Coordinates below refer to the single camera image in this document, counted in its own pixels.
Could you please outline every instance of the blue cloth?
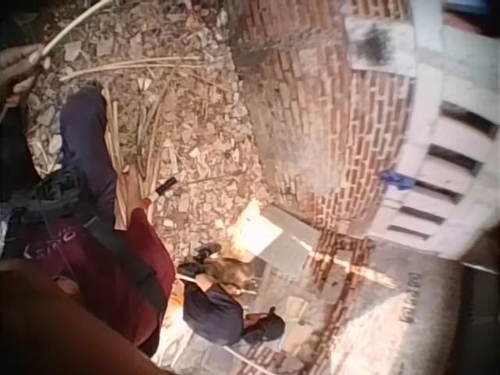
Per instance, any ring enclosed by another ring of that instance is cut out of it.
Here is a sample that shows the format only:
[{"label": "blue cloth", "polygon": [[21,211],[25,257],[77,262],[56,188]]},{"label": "blue cloth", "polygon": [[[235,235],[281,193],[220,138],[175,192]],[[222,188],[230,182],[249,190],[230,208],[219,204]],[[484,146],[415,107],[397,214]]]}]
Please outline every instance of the blue cloth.
[{"label": "blue cloth", "polygon": [[380,179],[386,185],[396,186],[398,190],[409,190],[415,186],[415,179],[395,172],[394,170],[385,170],[380,174]]}]

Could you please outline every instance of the ground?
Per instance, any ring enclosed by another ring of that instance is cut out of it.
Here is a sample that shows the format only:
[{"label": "ground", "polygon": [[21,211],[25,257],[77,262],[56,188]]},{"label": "ground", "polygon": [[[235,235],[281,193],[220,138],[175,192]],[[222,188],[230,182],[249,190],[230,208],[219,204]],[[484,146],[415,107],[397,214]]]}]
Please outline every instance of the ground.
[{"label": "ground", "polygon": [[[54,49],[52,68],[28,100],[30,147],[45,175],[59,167],[59,110],[67,95],[93,80],[109,91],[109,102],[116,102],[114,134],[123,165],[139,162],[149,186],[145,193],[168,177],[180,181],[172,198],[157,201],[152,217],[175,260],[207,241],[237,252],[233,236],[239,215],[252,200],[265,205],[270,199],[224,41],[224,14],[215,27],[215,9],[197,10],[194,16],[184,5],[156,1],[102,10]],[[46,10],[43,26],[36,24],[40,20],[34,24],[43,27],[48,42],[82,11],[75,4],[61,5]],[[147,63],[143,68],[72,77],[105,64],[163,57],[141,62]],[[207,177],[220,178],[185,184]]]}]

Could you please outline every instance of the black cap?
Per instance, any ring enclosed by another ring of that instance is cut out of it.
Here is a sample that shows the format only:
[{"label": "black cap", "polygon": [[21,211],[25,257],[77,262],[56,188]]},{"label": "black cap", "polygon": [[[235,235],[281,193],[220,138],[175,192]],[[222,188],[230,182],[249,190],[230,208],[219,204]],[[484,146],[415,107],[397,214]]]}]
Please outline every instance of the black cap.
[{"label": "black cap", "polygon": [[264,332],[264,335],[262,337],[263,341],[274,341],[278,338],[281,338],[281,336],[283,336],[284,334],[284,320],[276,315],[274,313],[275,311],[276,307],[271,307],[268,316],[265,318],[266,331]]}]

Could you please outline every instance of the person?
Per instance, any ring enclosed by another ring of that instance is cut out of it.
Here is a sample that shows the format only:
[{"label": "person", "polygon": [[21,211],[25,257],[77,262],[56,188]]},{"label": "person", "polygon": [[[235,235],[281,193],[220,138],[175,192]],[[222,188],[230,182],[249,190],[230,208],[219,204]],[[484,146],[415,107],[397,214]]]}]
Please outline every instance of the person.
[{"label": "person", "polygon": [[0,262],[2,373],[175,375],[65,294],[43,269]]},{"label": "person", "polygon": [[276,308],[245,315],[235,300],[239,288],[222,284],[206,273],[205,260],[211,254],[213,248],[201,248],[194,262],[177,267],[179,274],[195,279],[176,284],[175,294],[182,296],[186,324],[198,336],[221,346],[231,346],[240,340],[252,345],[281,338],[285,323],[275,313]]},{"label": "person", "polygon": [[[47,67],[43,45],[0,52],[0,110],[26,97]],[[116,172],[107,148],[106,102],[97,84],[67,99],[60,114],[62,169],[42,180],[21,118],[0,123],[0,260],[36,264],[64,291],[148,356],[155,353],[175,268],[148,223],[137,169],[127,178],[127,229],[114,231]]]}]

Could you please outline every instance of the man's hand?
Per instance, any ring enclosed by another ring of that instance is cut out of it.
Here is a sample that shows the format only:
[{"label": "man's hand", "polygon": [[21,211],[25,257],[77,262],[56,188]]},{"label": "man's hand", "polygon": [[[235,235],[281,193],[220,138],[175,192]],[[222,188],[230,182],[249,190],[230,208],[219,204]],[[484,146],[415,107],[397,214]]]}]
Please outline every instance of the man's hand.
[{"label": "man's hand", "polygon": [[0,52],[0,108],[18,106],[34,86],[50,59],[42,62],[43,45],[24,45]]}]

